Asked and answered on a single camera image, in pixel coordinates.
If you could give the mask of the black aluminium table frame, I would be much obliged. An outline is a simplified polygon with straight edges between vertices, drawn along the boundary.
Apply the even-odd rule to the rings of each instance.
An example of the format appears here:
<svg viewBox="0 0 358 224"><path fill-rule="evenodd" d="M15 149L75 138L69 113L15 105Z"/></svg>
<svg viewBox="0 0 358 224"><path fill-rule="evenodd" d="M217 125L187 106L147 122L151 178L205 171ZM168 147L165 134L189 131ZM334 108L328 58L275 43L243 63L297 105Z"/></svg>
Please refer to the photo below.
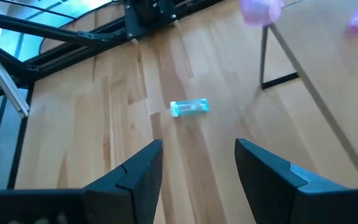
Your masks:
<svg viewBox="0 0 358 224"><path fill-rule="evenodd" d="M173 22L213 6L221 1L223 0L173 0L175 12L177 13L177 19ZM61 42L60 45L49 49L46 52L41 52L25 61L19 60L17 57L0 48L0 62L10 74L22 97L26 100L29 106L34 93L34 86L38 82L61 70L84 62L91 57L95 57L109 49L131 41L126 35L124 0L111 0L110 2L112 4L122 5L123 15L89 31L66 30L63 26L54 27L39 22L0 14L0 28L2 29L18 32L21 35L37 36L42 40L52 39ZM156 30L149 32L144 36L147 36ZM1 128L6 105L7 103L11 103L1 87L0 99ZM6 189L14 188L19 161L22 154L22 145L27 129L28 117L22 118L18 112L17 114L19 115L21 122L17 129L16 143L12 147L14 154L10 163L10 171L7 177L7 184L5 185Z"/></svg>

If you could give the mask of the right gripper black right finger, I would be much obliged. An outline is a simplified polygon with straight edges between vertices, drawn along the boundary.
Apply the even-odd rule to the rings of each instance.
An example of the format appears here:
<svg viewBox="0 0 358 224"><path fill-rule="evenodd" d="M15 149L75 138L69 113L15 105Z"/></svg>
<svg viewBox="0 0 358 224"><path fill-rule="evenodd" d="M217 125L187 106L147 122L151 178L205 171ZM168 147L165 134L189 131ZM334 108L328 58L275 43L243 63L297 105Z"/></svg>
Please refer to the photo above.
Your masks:
<svg viewBox="0 0 358 224"><path fill-rule="evenodd" d="M358 224L358 189L348 189L236 139L239 178L257 224Z"/></svg>

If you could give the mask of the blue medicine bottle white cap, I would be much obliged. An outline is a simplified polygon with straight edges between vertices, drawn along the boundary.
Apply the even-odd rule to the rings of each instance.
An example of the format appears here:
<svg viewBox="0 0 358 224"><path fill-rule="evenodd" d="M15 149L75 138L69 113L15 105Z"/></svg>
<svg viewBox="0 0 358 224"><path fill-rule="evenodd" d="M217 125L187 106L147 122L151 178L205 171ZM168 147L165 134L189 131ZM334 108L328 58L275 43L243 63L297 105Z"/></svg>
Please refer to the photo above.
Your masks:
<svg viewBox="0 0 358 224"><path fill-rule="evenodd" d="M170 111L174 118L179 116L206 113L209 111L209 103L206 98L188 101L172 101Z"/></svg>

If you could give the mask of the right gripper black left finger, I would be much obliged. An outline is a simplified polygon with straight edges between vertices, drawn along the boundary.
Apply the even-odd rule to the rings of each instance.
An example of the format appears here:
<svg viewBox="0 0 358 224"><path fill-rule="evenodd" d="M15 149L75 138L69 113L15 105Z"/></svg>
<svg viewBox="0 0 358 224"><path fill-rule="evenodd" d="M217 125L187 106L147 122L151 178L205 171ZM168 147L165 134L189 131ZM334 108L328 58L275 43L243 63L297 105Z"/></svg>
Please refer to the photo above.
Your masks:
<svg viewBox="0 0 358 224"><path fill-rule="evenodd" d="M153 224L162 173L154 140L81 189L0 190L0 224Z"/></svg>

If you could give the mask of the silver aluminium bar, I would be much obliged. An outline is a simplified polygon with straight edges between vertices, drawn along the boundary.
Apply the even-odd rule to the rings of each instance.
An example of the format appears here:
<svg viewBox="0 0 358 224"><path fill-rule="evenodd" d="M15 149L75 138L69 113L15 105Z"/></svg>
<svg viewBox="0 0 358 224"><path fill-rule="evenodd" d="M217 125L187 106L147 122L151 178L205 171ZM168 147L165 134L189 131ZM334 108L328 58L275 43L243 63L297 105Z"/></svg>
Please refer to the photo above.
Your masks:
<svg viewBox="0 0 358 224"><path fill-rule="evenodd" d="M22 118L29 115L29 105L22 97L17 85L0 62L0 87Z"/></svg>

